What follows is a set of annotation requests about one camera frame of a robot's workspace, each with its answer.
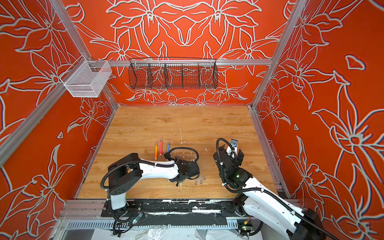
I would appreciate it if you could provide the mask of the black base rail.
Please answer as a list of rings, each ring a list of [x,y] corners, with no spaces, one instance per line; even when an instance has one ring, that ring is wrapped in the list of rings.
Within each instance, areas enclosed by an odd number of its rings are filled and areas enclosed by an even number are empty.
[[[131,199],[128,207],[151,215],[216,214],[249,218],[232,199]]]

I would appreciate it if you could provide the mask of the pink marker pen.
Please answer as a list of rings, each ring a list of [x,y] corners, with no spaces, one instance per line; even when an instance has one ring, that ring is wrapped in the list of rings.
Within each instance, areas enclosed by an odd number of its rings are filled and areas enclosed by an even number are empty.
[[[163,155],[163,138],[160,138],[160,144],[159,144],[159,155]]]

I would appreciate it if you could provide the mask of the blue marker pen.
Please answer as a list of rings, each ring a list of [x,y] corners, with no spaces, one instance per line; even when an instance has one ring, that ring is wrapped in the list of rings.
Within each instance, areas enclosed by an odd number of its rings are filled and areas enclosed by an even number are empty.
[[[171,141],[169,140],[167,143],[166,153],[168,153],[171,149]]]

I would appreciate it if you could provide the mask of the orange marker pen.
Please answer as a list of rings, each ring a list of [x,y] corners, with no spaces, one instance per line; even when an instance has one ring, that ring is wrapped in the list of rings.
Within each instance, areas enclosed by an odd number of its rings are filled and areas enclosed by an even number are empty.
[[[159,157],[159,144],[158,141],[155,141],[155,160]]]

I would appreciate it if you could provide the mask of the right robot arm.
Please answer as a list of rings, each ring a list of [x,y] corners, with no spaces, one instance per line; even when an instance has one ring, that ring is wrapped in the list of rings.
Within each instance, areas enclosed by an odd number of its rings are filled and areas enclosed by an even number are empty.
[[[240,210],[276,231],[285,240],[336,239],[326,231],[319,215],[282,199],[251,173],[241,168],[244,154],[223,138],[216,141],[213,155],[222,185],[231,193]]]

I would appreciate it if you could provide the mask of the clear plastic bin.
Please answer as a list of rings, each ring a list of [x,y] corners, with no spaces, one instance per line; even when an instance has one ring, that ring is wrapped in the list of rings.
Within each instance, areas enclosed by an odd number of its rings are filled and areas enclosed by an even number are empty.
[[[80,61],[61,79],[66,90],[74,98],[97,98],[112,74],[107,61],[100,67],[91,67],[89,62]]]

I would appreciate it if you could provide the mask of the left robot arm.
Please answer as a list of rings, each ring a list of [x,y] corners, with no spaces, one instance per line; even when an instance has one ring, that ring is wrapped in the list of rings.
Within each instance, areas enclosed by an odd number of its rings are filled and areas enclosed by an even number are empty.
[[[192,152],[195,159],[188,161],[172,152],[185,150]],[[198,160],[199,153],[192,148],[176,147],[164,154],[165,162],[148,161],[132,153],[108,167],[100,186],[107,191],[110,207],[113,211],[124,208],[127,204],[127,192],[140,180],[167,179],[179,185],[185,180],[195,180],[200,177]]]

